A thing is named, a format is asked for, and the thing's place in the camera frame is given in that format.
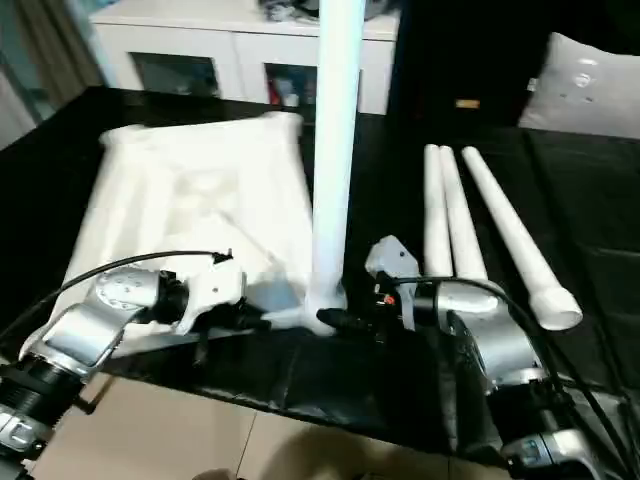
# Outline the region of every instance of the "black table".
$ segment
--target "black table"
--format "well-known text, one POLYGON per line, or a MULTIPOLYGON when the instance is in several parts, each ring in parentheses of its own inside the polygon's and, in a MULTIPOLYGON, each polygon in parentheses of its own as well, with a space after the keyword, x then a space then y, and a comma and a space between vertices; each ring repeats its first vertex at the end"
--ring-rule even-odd
MULTIPOLYGON (((273 107, 216 99, 90 89, 0 152, 3 322, 64 277, 103 149, 99 136, 130 125, 232 120, 273 107)), ((313 127, 300 139, 312 186, 313 127)), ((640 398, 640 143, 522 129, 420 132, 359 115, 349 206, 344 284, 362 303, 371 280, 364 260, 383 236, 421 257, 425 143, 479 148, 584 321, 554 334, 614 416, 616 395, 640 398), (603 345, 617 353, 607 358, 603 345)), ((462 180, 490 278, 519 303, 527 295, 464 168, 462 180)), ((43 312, 1 345, 17 351, 43 312)), ((489 462, 495 439, 482 394, 464 366, 444 368, 435 334, 382 347, 302 330, 216 340, 194 369, 193 345, 111 362, 113 373, 316 423, 338 425, 429 452, 489 462), (401 369, 409 373, 400 375, 401 369)), ((584 403, 579 397, 578 403, 584 403)))

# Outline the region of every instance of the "white cushion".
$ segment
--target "white cushion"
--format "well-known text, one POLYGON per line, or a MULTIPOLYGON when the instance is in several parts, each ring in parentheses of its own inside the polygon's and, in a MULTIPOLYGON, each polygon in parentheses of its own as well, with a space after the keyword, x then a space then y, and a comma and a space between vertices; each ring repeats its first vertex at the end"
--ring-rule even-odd
POLYGON ((553 33, 520 126, 640 138, 640 57, 553 33))

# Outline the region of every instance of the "tiled floor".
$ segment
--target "tiled floor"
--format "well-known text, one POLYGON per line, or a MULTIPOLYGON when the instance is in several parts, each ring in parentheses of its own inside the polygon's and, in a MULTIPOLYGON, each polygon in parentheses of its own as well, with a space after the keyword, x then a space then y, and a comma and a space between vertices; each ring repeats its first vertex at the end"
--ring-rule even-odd
MULTIPOLYGON (((88 388, 99 390, 106 378, 88 388)), ((122 379, 94 415, 67 415, 32 474, 36 480, 191 480, 217 468, 247 480, 351 480, 366 471, 402 480, 509 478, 501 470, 122 379)))

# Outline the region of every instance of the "black cable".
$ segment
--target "black cable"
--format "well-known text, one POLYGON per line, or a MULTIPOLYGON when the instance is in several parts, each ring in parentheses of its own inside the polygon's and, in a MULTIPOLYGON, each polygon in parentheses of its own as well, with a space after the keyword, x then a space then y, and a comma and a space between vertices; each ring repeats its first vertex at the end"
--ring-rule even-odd
POLYGON ((517 318, 514 318, 515 322, 525 331, 527 335, 534 341, 538 346, 542 347, 542 350, 539 352, 543 362, 545 363, 545 367, 549 370, 552 381, 556 385, 561 385, 560 378, 558 376, 558 372, 555 368, 552 356, 549 353, 549 350, 552 350, 553 353, 558 357, 560 362, 565 366, 568 371, 569 376, 572 377, 573 381, 576 383, 578 390, 584 395, 585 399, 589 403, 589 406, 593 409, 594 414, 598 418, 598 421, 602 424, 603 428, 607 432, 607 435, 611 439, 616 451, 618 452, 618 456, 620 460, 625 466, 627 473, 630 475, 630 478, 640 478, 640 475, 637 475, 636 463, 627 450, 622 438, 618 434, 618 431, 611 423, 611 420, 607 417, 607 414, 600 406, 600 403, 596 400, 595 396, 589 389, 587 383, 584 381, 580 373, 578 372, 575 365, 569 360, 564 351, 558 346, 555 340, 549 335, 538 322, 534 321, 531 316, 516 302, 514 302, 506 293, 504 293, 500 288, 494 287, 488 283, 480 282, 477 280, 471 280, 467 278, 458 278, 458 277, 407 277, 407 278, 394 278, 392 282, 396 285, 403 283, 429 283, 433 285, 443 284, 443 283, 455 283, 462 285, 470 285, 472 287, 479 288, 486 292, 491 293, 495 297, 502 300, 510 309, 513 309, 517 314, 517 318), (535 329, 535 333, 537 335, 532 335, 531 327, 535 329))
MULTIPOLYGON (((532 159, 538 158, 536 147, 530 135, 526 134, 524 136, 524 143, 525 148, 530 153, 529 156, 532 159)), ((568 262, 572 265, 572 268, 576 269, 578 272, 577 278, 579 280, 582 279, 582 281, 579 282, 581 286, 586 289, 585 291, 588 292, 588 295, 596 295, 596 286, 591 280, 591 276, 588 274, 585 263, 577 253, 577 250, 573 248, 577 242, 574 238, 574 232, 569 228, 569 225, 571 224, 570 219, 563 209, 555 207, 555 205, 559 205, 561 202, 559 198, 557 198, 556 189, 551 188, 548 172, 545 171, 542 163, 543 162, 540 161, 532 161, 531 166, 538 179, 549 187, 547 189, 549 194, 545 195, 544 199, 548 204, 549 212, 555 219, 555 223, 561 233, 559 236, 562 240, 560 242, 561 247, 564 250, 565 256, 568 258, 568 262)), ((596 313, 600 318, 606 319, 607 314, 601 303, 596 301, 594 306, 596 313)), ((631 444, 630 450, 636 465, 636 471, 640 472, 640 446, 638 446, 638 441, 640 439, 640 416, 636 413, 633 407, 633 400, 624 387, 625 375, 622 368, 623 362, 616 349, 611 347, 614 342, 609 322, 596 322, 593 329, 596 334, 596 339, 598 340, 598 347, 607 368, 607 373, 611 380, 614 393, 620 397, 619 413, 622 417, 624 428, 631 444)))
POLYGON ((144 260, 152 260, 154 258, 165 258, 165 257, 178 257, 183 255, 208 255, 214 257, 218 255, 214 252, 208 252, 205 250, 169 250, 166 252, 155 252, 155 253, 146 253, 144 255, 134 255, 133 257, 123 258, 121 260, 116 260, 114 262, 107 263, 100 267, 96 267, 88 272, 85 272, 81 275, 78 275, 75 278, 72 278, 68 282, 65 282, 61 287, 51 291, 49 294, 45 295, 40 300, 34 302, 29 306, 26 310, 24 310, 20 315, 16 317, 16 319, 9 324, 7 328, 5 328, 2 332, 0 332, 0 343, 11 333, 16 327, 21 325, 23 322, 29 320, 33 315, 35 315, 40 309, 42 309, 49 302, 58 298, 58 296, 72 287, 75 287, 79 283, 84 282, 96 275, 99 275, 108 270, 112 270, 114 268, 123 267, 125 265, 130 265, 136 262, 142 262, 144 260))
POLYGON ((570 412, 570 417, 575 422, 575 425, 582 431, 587 441, 594 446, 596 452, 598 452, 598 458, 605 463, 603 466, 604 474, 606 478, 610 478, 612 480, 626 480, 626 477, 621 475, 626 473, 624 466, 621 470, 614 470, 612 468, 607 468, 608 465, 614 464, 620 467, 620 459, 615 454, 614 451, 611 450, 609 442, 607 442, 606 438, 603 438, 600 435, 593 425, 591 425, 587 420, 580 414, 578 409, 573 409, 570 412))

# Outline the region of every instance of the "glass cabinet door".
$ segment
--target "glass cabinet door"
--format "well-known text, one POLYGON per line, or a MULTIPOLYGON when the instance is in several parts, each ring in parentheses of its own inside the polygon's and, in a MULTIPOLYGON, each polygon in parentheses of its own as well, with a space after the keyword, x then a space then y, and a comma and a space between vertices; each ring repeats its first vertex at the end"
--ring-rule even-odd
POLYGON ((271 105, 310 106, 316 103, 318 69, 307 65, 264 64, 271 105))
POLYGON ((130 53, 145 90, 220 97, 212 59, 164 53, 130 53))
MULTIPOLYGON (((317 37, 235 34, 246 99, 284 106, 313 106, 318 66, 317 37)), ((358 111, 384 114, 393 42, 363 41, 358 111)))
POLYGON ((232 32, 96 24, 120 88, 244 100, 232 32))

